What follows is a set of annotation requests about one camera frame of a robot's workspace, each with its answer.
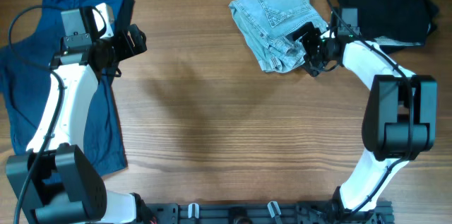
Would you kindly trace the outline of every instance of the folded clothing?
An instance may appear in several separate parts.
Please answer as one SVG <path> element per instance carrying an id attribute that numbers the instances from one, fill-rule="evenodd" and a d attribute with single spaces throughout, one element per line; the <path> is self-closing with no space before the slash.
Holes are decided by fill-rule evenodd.
<path id="1" fill-rule="evenodd" d="M 293 33 L 304 24 L 328 27 L 309 0 L 234 0 L 229 8 L 246 43 L 265 72 L 285 73 L 304 63 L 306 51 Z"/>
<path id="2" fill-rule="evenodd" d="M 109 4 L 116 30 L 130 25 L 133 0 L 43 0 L 43 5 L 62 8 Z M 65 36 L 59 11 L 44 9 L 36 32 L 14 44 L 15 50 L 31 61 L 48 65 Z M 84 153 L 100 175 L 126 167 L 111 80 L 101 78 L 94 94 L 85 127 Z M 11 140 L 16 154 L 24 154 L 39 126 L 49 96 L 48 73 L 18 61 L 8 47 L 0 49 L 0 91 L 11 123 Z"/>
<path id="3" fill-rule="evenodd" d="M 359 29 L 380 45 L 423 45 L 436 29 L 432 18 L 439 9 L 430 0 L 338 0 L 343 7 L 358 8 Z"/>

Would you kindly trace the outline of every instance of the wood grain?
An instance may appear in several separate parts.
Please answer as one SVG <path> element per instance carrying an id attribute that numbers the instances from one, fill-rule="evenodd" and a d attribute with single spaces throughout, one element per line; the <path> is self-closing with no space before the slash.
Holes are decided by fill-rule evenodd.
<path id="1" fill-rule="evenodd" d="M 40 1 L 0 0 L 0 45 L 12 17 Z M 439 29 L 425 47 L 393 55 L 439 83 L 434 148 L 381 197 L 393 201 L 397 223 L 452 219 L 452 0 L 433 1 Z M 263 73 L 229 2 L 136 0 L 132 21 L 148 51 L 121 63 L 113 83 L 129 167 L 104 177 L 108 189 L 152 203 L 326 200 L 353 171 L 369 91 L 345 69 L 315 79 Z M 325 0 L 311 3 L 329 19 Z M 32 33 L 39 17 L 21 18 L 14 39 Z M 13 151 L 1 101 L 0 223 L 10 223 L 16 198 L 4 165 Z"/>

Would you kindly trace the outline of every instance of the black cloth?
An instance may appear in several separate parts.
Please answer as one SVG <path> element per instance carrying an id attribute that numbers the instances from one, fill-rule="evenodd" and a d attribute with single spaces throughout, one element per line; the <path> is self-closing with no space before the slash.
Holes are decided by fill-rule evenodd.
<path id="1" fill-rule="evenodd" d="M 439 12 L 430 0 L 338 0 L 342 7 L 358 8 L 363 37 L 385 36 L 401 42 L 424 43 L 436 29 L 432 18 Z"/>

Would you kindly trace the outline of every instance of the dark blue cloth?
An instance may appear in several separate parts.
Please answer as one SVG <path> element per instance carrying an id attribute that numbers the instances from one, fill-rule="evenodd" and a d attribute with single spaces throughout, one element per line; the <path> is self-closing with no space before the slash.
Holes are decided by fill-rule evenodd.
<path id="1" fill-rule="evenodd" d="M 124 0 L 42 0 L 62 8 L 94 6 L 105 2 L 118 16 Z M 64 28 L 59 11 L 45 9 L 36 32 L 14 44 L 26 59 L 48 65 L 59 50 Z M 23 154 L 39 126 L 49 95 L 49 74 L 19 62 L 8 47 L 0 49 L 0 91 L 4 94 L 16 154 Z M 100 175 L 126 167 L 117 111 L 106 76 L 93 96 L 85 127 L 84 152 Z"/>

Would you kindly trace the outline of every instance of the light blue jeans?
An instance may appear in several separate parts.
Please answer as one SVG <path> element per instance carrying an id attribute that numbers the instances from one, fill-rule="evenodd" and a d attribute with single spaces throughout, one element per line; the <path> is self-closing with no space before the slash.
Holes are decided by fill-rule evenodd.
<path id="1" fill-rule="evenodd" d="M 292 33 L 308 22 L 321 32 L 328 26 L 309 0 L 234 0 L 229 8 L 265 72 L 285 73 L 302 65 L 302 36 L 293 40 Z"/>

